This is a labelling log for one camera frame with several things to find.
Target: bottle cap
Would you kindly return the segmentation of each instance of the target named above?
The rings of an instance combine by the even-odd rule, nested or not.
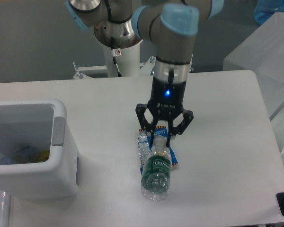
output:
[[[164,136],[155,136],[155,138],[153,139],[153,144],[157,145],[157,144],[163,144],[166,146],[166,139]]]

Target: gray wall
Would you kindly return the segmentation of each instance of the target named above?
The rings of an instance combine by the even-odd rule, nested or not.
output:
[[[140,5],[134,1],[134,7]],[[0,1],[0,83],[71,79],[78,67],[104,65],[93,29],[79,31],[65,0]],[[222,70],[222,61],[256,28],[254,0],[225,0],[222,12],[199,26],[193,66],[196,71]],[[141,61],[155,55],[143,42]]]

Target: blue object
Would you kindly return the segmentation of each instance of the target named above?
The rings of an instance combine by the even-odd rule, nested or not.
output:
[[[222,10],[223,5],[224,5],[224,0],[212,0],[212,10],[210,11],[208,18],[211,18],[212,16],[219,13]]]
[[[72,7],[70,6],[69,2],[66,1],[65,6],[68,10],[68,12],[70,13],[72,19],[74,20],[76,26],[78,27],[78,29],[80,30],[87,30],[88,27],[82,22],[82,20],[77,16],[77,14],[75,13],[75,11],[72,9]]]
[[[259,0],[254,11],[254,18],[259,25],[262,25],[275,12],[284,12],[284,0]]]
[[[138,31],[138,20],[141,12],[148,6],[141,6],[139,7],[132,15],[132,28],[134,33],[140,37],[139,31]]]
[[[198,32],[199,10],[193,6],[166,4],[161,13],[161,21],[179,35],[195,35]]]
[[[168,90],[164,93],[164,95],[165,95],[166,97],[170,96],[170,90],[168,89]]]

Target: water bottle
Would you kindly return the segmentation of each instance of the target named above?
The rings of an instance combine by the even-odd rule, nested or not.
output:
[[[166,147],[165,137],[158,135],[143,167],[141,191],[146,199],[161,201],[167,197],[170,171],[170,150]]]
[[[259,25],[262,25],[275,12],[284,12],[284,0],[258,0],[254,18]]]

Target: white box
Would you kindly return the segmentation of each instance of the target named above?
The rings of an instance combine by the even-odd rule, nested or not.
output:
[[[19,159],[23,148],[47,150],[48,160],[0,165],[1,190],[30,200],[67,197],[78,192],[78,148],[60,100],[0,102],[0,160],[16,151]]]

